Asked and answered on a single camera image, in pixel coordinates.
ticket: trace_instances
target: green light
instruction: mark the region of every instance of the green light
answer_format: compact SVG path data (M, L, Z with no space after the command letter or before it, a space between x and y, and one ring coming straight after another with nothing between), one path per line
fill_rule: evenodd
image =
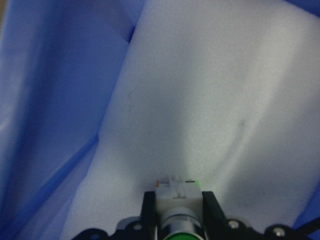
M189 233L177 233L169 237L168 240L199 240L199 238Z

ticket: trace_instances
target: blue plastic sheet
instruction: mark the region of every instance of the blue plastic sheet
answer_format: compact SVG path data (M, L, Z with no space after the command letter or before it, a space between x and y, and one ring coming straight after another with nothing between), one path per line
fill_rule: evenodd
M0 239L59 237L144 1L7 4L0 46ZM289 2L320 16L318 0ZM320 185L295 227L319 216L319 197Z

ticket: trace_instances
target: screw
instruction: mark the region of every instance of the screw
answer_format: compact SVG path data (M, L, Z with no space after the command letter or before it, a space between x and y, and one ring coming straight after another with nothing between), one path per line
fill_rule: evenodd
M232 229L238 229L240 225L236 220L230 220L228 221L228 226Z
M133 229L139 231L142 229L142 225L140 223L136 223L135 225L133 225Z
M275 227L272 232L277 236L277 237L284 237L286 235L286 232L283 228L281 227Z

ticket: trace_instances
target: white connector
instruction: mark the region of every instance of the white connector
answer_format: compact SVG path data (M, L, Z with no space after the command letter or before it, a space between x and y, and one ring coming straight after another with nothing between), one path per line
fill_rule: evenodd
M173 208L187 208L195 214L200 223L203 221L203 196L195 181L170 177L169 182L157 182L155 201L161 222L165 220L165 213Z

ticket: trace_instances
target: foam sheet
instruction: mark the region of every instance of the foam sheet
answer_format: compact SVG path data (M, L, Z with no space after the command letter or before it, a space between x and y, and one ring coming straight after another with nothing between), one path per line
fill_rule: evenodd
M259 231L320 176L320 19L281 0L147 1L61 235L112 234L169 174Z

